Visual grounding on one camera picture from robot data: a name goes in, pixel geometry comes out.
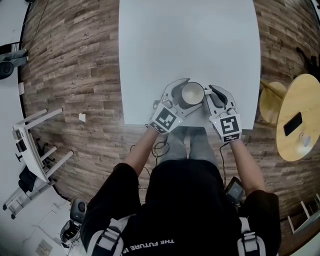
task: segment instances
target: backpack strap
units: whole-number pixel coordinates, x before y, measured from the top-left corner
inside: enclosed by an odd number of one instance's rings
[[[96,232],[90,240],[87,256],[120,256],[124,248],[121,233],[131,216],[119,220],[112,218],[105,230]]]
[[[237,241],[239,256],[266,256],[265,243],[261,237],[250,230],[247,218],[240,217],[241,238]]]

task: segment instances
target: black phone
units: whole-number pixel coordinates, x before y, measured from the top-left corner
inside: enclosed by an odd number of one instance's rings
[[[237,205],[244,193],[244,188],[241,181],[237,177],[233,176],[224,192],[226,193],[226,197],[231,201],[231,203]]]
[[[302,124],[302,115],[301,115],[301,112],[299,112],[289,122],[287,122],[283,126],[285,136],[288,136],[295,129],[297,129],[298,126],[301,125],[301,124]]]

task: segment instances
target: small white paper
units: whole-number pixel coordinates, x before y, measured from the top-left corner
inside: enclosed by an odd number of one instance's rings
[[[18,83],[18,89],[19,89],[19,95],[22,95],[25,93],[25,84],[24,82]]]
[[[79,120],[82,122],[86,122],[86,114],[79,113]]]

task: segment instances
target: white table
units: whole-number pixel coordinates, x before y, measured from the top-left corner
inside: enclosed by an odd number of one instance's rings
[[[28,166],[28,169],[30,172],[35,174],[37,177],[39,177],[44,182],[49,182],[49,177],[72,155],[73,152],[68,152],[62,159],[60,159],[51,169],[44,168],[44,165],[42,161],[46,159],[48,156],[50,156],[54,151],[57,150],[57,147],[51,148],[46,154],[44,154],[42,157],[39,156],[39,153],[37,151],[34,139],[32,138],[32,135],[28,132],[28,130],[41,122],[63,112],[62,108],[59,108],[55,111],[52,111],[48,114],[45,114],[47,112],[46,109],[39,111],[31,116],[28,116],[24,120],[18,122],[17,124],[13,125],[13,132],[16,133],[19,131],[21,139],[17,139],[16,142],[19,142],[20,140],[23,140],[23,143],[26,147],[26,150],[21,152],[21,155],[23,157],[23,160],[25,164]]]
[[[253,128],[261,67],[252,0],[120,0],[119,62],[125,124],[146,124],[165,86],[191,78],[229,91],[242,127]],[[212,128],[203,106],[182,125]]]
[[[28,167],[28,170],[35,174],[39,179],[45,182],[41,188],[37,188],[34,185],[34,190],[30,194],[25,193],[20,187],[18,187],[13,194],[6,200],[3,204],[2,209],[5,211],[9,209],[12,214],[11,218],[14,220],[21,211],[33,202],[37,197],[39,197],[42,193],[48,190],[53,184],[55,184],[54,180],[49,181],[49,177],[65,162],[67,161],[74,153],[69,151],[63,158],[61,158],[53,167],[48,169],[48,167],[44,166],[43,160],[45,160],[48,156],[50,156],[54,151],[57,150],[57,147],[54,146],[43,156],[39,156],[37,151],[34,139],[32,138],[31,133],[29,133],[29,129],[42,123],[43,121],[63,112],[62,108],[56,109],[50,113],[47,113],[47,110],[41,110],[35,114],[28,116],[22,121],[16,123],[12,126],[13,137],[15,138],[16,143],[21,143],[21,155],[23,160]],[[19,199],[22,195],[26,196],[26,201],[19,202]]]

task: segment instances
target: wood plank flooring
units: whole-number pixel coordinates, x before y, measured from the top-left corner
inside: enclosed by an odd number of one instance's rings
[[[287,87],[294,76],[306,72],[296,47],[307,56],[320,53],[313,7],[308,0],[254,0],[254,6],[261,76]],[[68,198],[80,196],[89,201],[145,130],[124,126],[118,18],[119,0],[37,0],[27,17],[23,47],[29,51],[29,63],[21,74],[24,107],[27,115],[63,108],[63,114],[36,126],[32,134],[57,146],[56,159],[74,151],[54,174],[57,188]],[[86,114],[86,123],[79,121],[79,113]],[[301,200],[312,200],[320,192],[320,142],[303,159],[286,162],[277,152],[275,131],[263,125],[259,111],[256,121],[242,139],[263,171],[267,190],[279,196],[280,216],[285,218],[301,210]],[[208,137],[220,160],[221,143],[213,129],[208,130]],[[237,170],[230,147],[222,153],[228,182]],[[152,170],[154,165],[151,156],[146,167]],[[148,186],[145,170],[139,182],[142,188]],[[142,201],[145,192],[140,190]],[[288,228],[282,225],[283,232]]]

